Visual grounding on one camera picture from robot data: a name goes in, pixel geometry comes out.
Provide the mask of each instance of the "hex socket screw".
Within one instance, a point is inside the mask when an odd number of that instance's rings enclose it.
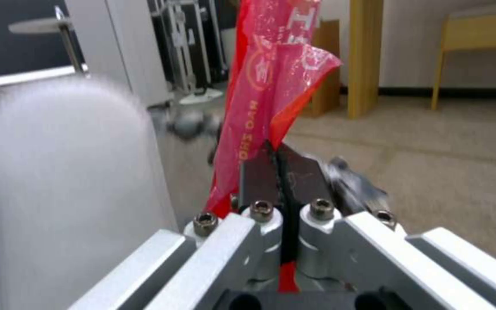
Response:
[[[266,223],[273,217],[273,204],[266,200],[258,200],[250,205],[250,217],[259,223]]]
[[[201,212],[192,220],[195,234],[208,237],[217,227],[217,216],[213,212]]]
[[[334,217],[334,206],[326,200],[317,198],[309,204],[310,213],[316,220],[330,220]]]

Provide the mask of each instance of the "black baseboard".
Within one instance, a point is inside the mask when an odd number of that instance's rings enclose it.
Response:
[[[340,87],[341,94],[348,94],[347,87]],[[426,87],[380,87],[380,96],[411,96],[431,98],[432,88]],[[496,88],[441,88],[441,98],[496,99]]]

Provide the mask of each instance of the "white wall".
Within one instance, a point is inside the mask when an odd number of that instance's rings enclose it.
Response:
[[[380,86],[431,87],[443,19],[491,0],[384,0]],[[323,0],[321,15],[340,19],[342,83],[348,82],[350,0]],[[496,50],[448,53],[443,87],[496,88]]]

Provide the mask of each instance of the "yellow chair leg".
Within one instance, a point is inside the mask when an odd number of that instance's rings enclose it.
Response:
[[[434,94],[431,97],[431,109],[437,110],[437,99],[439,98],[439,86],[441,85],[441,73],[445,63],[445,33],[447,32],[448,21],[443,22],[441,29],[441,45],[439,46],[439,59],[437,60],[437,71],[435,72]]]
[[[431,109],[437,110],[437,99],[439,97],[439,85],[441,85],[441,72],[443,71],[443,63],[445,62],[445,52],[443,49],[439,53],[437,62],[437,72],[435,73],[434,94],[431,97]]]

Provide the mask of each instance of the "red plastic bag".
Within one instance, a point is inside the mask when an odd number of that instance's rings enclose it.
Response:
[[[311,94],[341,62],[311,47],[319,0],[242,0],[226,117],[206,209],[224,217],[240,163],[265,140],[277,147]]]

